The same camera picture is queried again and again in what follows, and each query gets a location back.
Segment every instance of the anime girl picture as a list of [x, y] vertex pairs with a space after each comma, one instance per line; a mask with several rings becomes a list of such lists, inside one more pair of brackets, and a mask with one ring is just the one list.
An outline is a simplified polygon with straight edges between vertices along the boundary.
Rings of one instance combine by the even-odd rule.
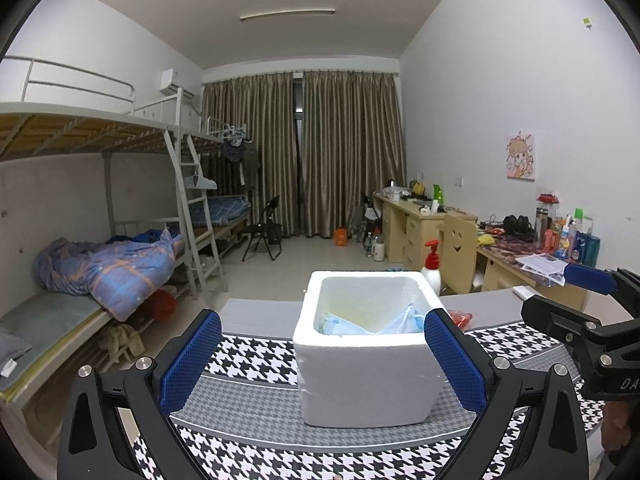
[[507, 178], [536, 179], [536, 143], [533, 135], [519, 132], [507, 137]]

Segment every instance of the white foam box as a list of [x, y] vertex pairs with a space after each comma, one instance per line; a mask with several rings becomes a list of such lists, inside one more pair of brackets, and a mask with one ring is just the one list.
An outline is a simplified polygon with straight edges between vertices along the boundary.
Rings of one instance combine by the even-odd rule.
[[412, 304], [443, 308], [420, 272], [328, 272], [311, 275], [293, 335], [298, 389], [307, 424], [384, 428], [424, 421], [444, 373], [422, 332], [323, 335], [326, 314], [379, 332]]

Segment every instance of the ceiling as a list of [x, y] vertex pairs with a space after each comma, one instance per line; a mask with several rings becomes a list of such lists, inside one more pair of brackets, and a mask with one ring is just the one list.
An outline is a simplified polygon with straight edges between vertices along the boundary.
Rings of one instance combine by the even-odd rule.
[[[201, 68], [287, 57], [399, 57], [440, 0], [100, 0]], [[239, 16], [300, 8], [334, 16]]]

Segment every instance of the textured blue pad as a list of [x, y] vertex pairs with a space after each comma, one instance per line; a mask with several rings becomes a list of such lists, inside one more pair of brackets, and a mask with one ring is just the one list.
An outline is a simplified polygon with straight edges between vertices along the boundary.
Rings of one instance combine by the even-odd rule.
[[424, 319], [424, 338], [462, 407], [482, 413], [487, 405], [484, 377], [435, 310]]
[[618, 289], [618, 284], [611, 274], [584, 265], [568, 264], [564, 268], [564, 279], [571, 285], [580, 286], [604, 296]]
[[158, 399], [162, 413], [183, 409], [221, 338], [220, 316], [211, 312], [162, 377]]

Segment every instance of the red bottle cap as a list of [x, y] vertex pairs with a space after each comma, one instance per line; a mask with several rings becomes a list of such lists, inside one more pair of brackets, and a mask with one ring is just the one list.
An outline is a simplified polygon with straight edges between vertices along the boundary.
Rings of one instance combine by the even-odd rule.
[[430, 240], [424, 246], [431, 248], [431, 253], [427, 255], [427, 259], [424, 261], [424, 267], [429, 270], [438, 270], [440, 268], [440, 257], [437, 252], [438, 240]]

